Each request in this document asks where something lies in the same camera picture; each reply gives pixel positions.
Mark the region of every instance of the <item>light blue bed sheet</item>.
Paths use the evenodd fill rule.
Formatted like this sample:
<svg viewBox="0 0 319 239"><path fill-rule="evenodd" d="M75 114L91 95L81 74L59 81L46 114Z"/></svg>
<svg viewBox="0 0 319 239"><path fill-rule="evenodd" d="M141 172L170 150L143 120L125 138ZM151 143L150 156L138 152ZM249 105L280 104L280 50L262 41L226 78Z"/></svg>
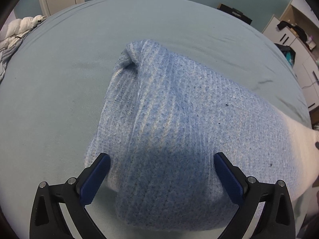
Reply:
<svg viewBox="0 0 319 239"><path fill-rule="evenodd" d="M239 19L186 0L94 0L70 7L25 38L0 85L0 204L21 239L28 238L38 184L64 183L82 171L113 67L128 42L142 39L213 68L310 127L286 58ZM103 184L87 206L109 239L213 239L223 230L168 233L128 227L115 217L115 197ZM298 230L308 202L305 193L295 206ZM70 217L66 220L80 238Z"/></svg>

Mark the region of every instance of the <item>light blue sweater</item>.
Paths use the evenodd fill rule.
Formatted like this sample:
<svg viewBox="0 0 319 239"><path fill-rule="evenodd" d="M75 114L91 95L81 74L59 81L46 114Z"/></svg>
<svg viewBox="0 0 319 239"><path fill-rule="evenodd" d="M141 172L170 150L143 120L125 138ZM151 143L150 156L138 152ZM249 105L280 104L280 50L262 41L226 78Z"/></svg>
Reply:
<svg viewBox="0 0 319 239"><path fill-rule="evenodd" d="M118 217L147 229L231 220L237 205L214 170L217 152L260 182L296 184L287 128L268 102L150 40L128 44L115 66L86 166L101 152Z"/></svg>

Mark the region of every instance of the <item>cabinet drawer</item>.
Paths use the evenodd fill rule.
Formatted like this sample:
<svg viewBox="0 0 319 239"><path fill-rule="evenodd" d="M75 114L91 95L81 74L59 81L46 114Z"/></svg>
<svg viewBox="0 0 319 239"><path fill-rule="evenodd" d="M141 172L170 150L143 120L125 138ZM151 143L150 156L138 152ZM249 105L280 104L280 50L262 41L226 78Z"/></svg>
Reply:
<svg viewBox="0 0 319 239"><path fill-rule="evenodd" d="M303 64L307 59L310 58L309 51L304 47L302 42L299 39L295 39L290 47L296 52L295 62L293 68L295 66L300 66Z"/></svg>
<svg viewBox="0 0 319 239"><path fill-rule="evenodd" d="M291 43L296 39L296 36L290 31L290 29L284 28L282 30L279 30L277 27L276 29L279 31L279 41L277 42L278 44L290 46Z"/></svg>
<svg viewBox="0 0 319 239"><path fill-rule="evenodd" d="M312 59L312 57L309 57L303 63L303 66L311 79L311 83L313 84L312 86L317 91L317 94L319 94L319 68L316 62Z"/></svg>
<svg viewBox="0 0 319 239"><path fill-rule="evenodd" d="M302 88L302 93L305 97L308 110L313 110L319 106L319 96L315 86L313 85L312 78L310 78L310 75L303 64L294 66L293 70L297 76L297 81Z"/></svg>
<svg viewBox="0 0 319 239"><path fill-rule="evenodd" d="M296 39L296 37L288 27L279 30L277 28L277 25L279 23L280 20L273 17L266 29L263 31L263 34L273 43L290 46L290 44Z"/></svg>

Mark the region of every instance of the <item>metal screw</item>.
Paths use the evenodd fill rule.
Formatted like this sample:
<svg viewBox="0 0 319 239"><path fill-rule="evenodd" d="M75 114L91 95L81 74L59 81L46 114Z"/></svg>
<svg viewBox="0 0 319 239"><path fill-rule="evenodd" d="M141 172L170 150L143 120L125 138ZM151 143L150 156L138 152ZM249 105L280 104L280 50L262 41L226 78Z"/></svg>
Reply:
<svg viewBox="0 0 319 239"><path fill-rule="evenodd" d="M39 184L39 187L40 187L40 188L44 188L44 187L45 187L45 185L47 185L47 183L46 183L46 182L41 182L41 183Z"/></svg>
<svg viewBox="0 0 319 239"><path fill-rule="evenodd" d="M285 184L284 181L279 180L279 181L278 181L278 185L279 185L280 187L284 187L286 184Z"/></svg>
<svg viewBox="0 0 319 239"><path fill-rule="evenodd" d="M68 184L74 184L76 182L76 178L69 178Z"/></svg>
<svg viewBox="0 0 319 239"><path fill-rule="evenodd" d="M249 181L250 183L255 183L255 182L256 182L256 178L255 178L255 177L252 177L252 176L249 176L249 177L248 177L248 181Z"/></svg>

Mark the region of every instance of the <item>clothing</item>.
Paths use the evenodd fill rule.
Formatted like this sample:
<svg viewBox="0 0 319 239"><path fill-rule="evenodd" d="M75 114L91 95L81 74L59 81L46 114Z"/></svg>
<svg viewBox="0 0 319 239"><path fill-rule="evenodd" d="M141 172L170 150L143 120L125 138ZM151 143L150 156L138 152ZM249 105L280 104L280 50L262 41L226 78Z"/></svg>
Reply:
<svg viewBox="0 0 319 239"><path fill-rule="evenodd" d="M277 25L279 30L282 30L285 27L288 28L292 28L299 36L300 40L307 45L308 49L309 49L309 45L306 43L307 41L307 34L305 33L305 31L300 28L299 26L293 26L290 23L286 22L286 21L281 21L278 25Z"/></svg>
<svg viewBox="0 0 319 239"><path fill-rule="evenodd" d="M114 68L85 166L101 152L110 155L106 180L127 224L207 230L226 225L237 210L215 172L215 153L260 182L284 180L294 200L319 173L315 132L213 70L144 40L128 44Z"/></svg>
<svg viewBox="0 0 319 239"><path fill-rule="evenodd" d="M0 49L10 49L10 47L46 18L46 16L37 15L34 18L15 19L9 24L5 24L0 30Z"/></svg>
<svg viewBox="0 0 319 239"><path fill-rule="evenodd" d="M11 46L9 49L1 49L0 50L0 82L2 81L5 70L7 68L8 62L12 55L15 53L15 51L20 47L22 43L22 39L17 41L13 46Z"/></svg>
<svg viewBox="0 0 319 239"><path fill-rule="evenodd" d="M283 46L280 44L275 43L275 45L280 49L280 51L284 54L287 61L293 67L295 58L296 58L296 52L290 47L290 46Z"/></svg>

